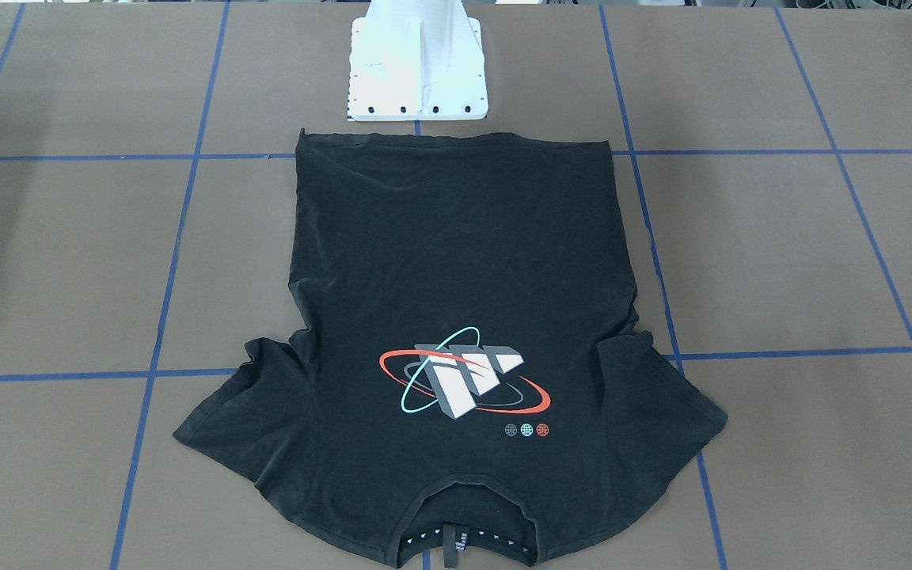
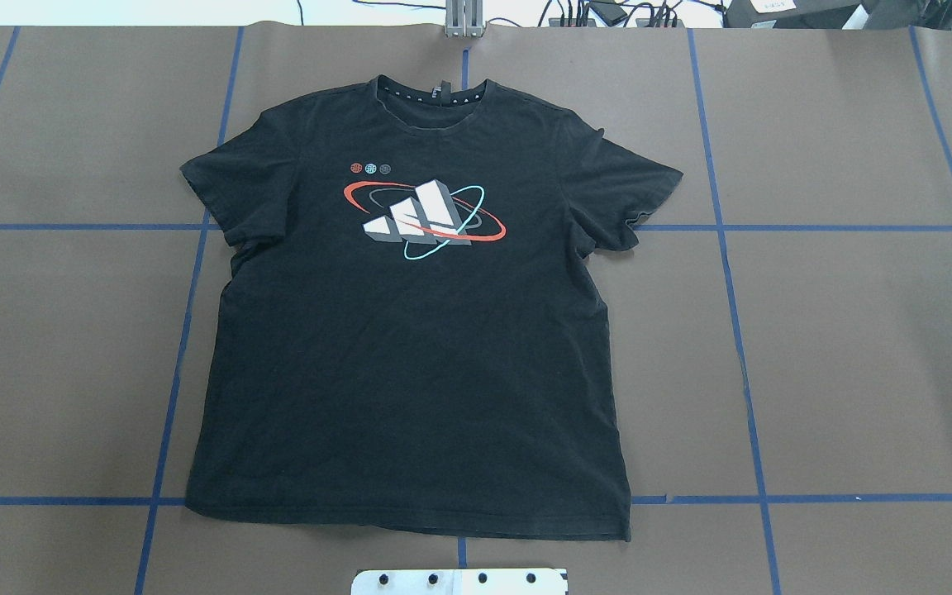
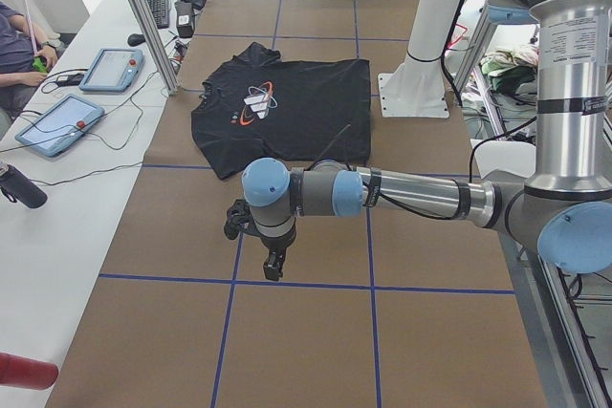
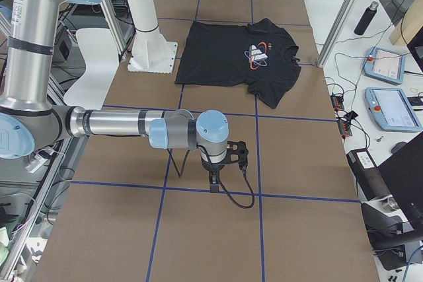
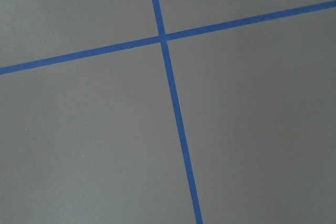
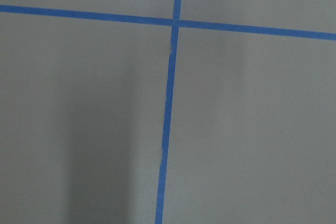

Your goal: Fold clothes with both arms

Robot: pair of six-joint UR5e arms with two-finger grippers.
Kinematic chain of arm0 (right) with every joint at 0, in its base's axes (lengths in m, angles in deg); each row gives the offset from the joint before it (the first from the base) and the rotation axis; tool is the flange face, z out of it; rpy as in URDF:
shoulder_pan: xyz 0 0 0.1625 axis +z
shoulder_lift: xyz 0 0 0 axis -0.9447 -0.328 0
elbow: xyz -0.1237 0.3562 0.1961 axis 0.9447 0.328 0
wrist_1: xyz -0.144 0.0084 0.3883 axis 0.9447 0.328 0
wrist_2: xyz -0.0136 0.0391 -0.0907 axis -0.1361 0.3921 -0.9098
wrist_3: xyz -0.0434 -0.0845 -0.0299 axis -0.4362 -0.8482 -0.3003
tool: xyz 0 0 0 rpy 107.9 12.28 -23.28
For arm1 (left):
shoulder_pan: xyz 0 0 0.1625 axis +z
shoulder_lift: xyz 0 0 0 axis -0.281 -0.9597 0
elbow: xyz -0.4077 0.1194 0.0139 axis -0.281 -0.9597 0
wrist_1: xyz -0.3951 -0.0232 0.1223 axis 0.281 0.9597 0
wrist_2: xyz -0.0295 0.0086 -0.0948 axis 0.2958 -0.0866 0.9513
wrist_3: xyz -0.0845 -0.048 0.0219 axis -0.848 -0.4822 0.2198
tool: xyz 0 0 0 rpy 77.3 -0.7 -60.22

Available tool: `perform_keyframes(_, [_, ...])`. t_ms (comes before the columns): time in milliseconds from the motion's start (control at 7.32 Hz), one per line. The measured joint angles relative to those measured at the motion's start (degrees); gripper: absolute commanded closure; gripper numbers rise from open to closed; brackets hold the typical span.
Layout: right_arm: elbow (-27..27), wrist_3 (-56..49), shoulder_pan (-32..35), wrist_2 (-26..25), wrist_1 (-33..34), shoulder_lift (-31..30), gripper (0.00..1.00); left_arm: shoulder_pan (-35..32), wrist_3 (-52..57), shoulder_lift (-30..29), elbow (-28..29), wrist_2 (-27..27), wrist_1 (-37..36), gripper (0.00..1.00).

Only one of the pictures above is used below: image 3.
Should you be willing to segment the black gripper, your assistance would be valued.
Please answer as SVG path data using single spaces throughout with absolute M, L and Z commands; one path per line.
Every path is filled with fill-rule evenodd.
M 286 251 L 290 246 L 290 242 L 283 238 L 263 238 L 262 243 L 268 250 L 268 256 L 263 263 L 265 278 L 273 280 L 274 270 L 276 269 L 276 280 L 282 279 Z

